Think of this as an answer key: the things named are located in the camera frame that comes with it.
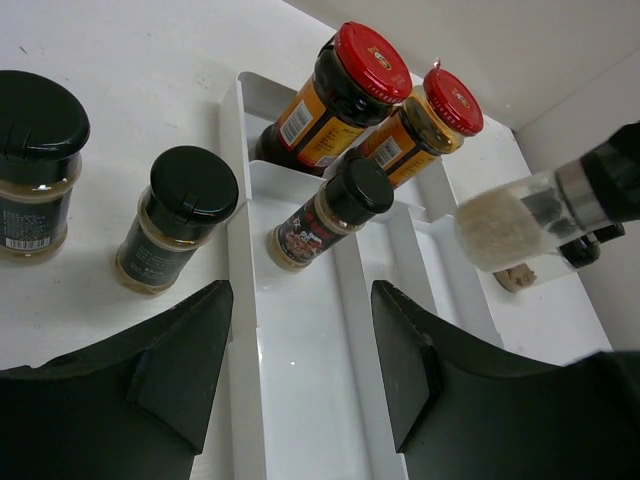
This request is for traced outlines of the red-lid sauce jar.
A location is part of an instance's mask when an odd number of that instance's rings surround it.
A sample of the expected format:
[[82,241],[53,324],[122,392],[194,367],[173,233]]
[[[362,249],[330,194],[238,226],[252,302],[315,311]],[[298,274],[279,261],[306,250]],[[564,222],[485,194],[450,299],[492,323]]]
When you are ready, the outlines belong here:
[[355,148],[383,169],[394,188],[480,133],[484,116],[467,86],[434,66],[421,85]]
[[373,28],[346,22],[321,48],[313,73],[291,103],[261,133],[255,157],[321,177],[412,88],[396,48]]

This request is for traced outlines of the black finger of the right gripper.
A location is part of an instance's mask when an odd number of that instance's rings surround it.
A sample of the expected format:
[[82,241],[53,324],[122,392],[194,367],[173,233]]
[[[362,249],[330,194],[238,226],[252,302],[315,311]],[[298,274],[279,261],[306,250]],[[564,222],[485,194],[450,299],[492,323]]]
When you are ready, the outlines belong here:
[[639,219],[639,122],[621,127],[585,154],[580,164],[610,221]]

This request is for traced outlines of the black-label spice bottle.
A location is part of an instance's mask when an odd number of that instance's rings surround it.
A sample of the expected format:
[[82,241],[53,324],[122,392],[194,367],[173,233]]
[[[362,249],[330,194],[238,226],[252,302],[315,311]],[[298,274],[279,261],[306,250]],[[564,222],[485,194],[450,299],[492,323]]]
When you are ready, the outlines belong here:
[[236,177],[215,153],[190,145],[161,153],[114,258],[120,282],[144,295],[169,289],[238,201]]
[[1,72],[1,254],[42,260],[66,240],[90,122],[62,85]]

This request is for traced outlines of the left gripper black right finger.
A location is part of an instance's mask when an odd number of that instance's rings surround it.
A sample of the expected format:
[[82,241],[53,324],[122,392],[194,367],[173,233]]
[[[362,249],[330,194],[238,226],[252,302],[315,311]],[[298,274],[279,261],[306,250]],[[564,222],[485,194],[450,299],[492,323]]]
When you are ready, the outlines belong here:
[[635,479],[639,355],[554,366],[496,347],[372,285],[394,445],[412,479]]

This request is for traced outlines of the clear-lid salt grinder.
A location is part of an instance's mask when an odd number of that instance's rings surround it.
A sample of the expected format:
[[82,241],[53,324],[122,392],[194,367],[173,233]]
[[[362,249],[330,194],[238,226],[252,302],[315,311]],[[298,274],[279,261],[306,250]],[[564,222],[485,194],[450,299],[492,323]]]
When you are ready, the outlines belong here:
[[489,273],[615,223],[578,160],[478,194],[457,207],[454,220],[462,250]]

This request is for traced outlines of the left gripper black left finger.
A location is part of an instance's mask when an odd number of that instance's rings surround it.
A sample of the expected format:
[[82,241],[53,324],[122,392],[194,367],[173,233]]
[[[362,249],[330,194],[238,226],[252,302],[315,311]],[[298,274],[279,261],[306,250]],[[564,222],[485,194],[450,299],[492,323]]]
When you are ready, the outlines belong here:
[[204,449],[234,295],[215,281],[85,348],[1,374],[5,479],[187,479]]

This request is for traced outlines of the red-label black-cap spice bottle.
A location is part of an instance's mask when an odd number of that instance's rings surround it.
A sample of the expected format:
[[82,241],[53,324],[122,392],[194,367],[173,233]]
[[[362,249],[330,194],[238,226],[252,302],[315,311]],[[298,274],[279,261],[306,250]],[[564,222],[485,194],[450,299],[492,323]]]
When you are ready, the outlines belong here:
[[394,188],[383,169],[356,157],[273,229],[268,243],[271,258],[285,270],[304,269],[393,203]]

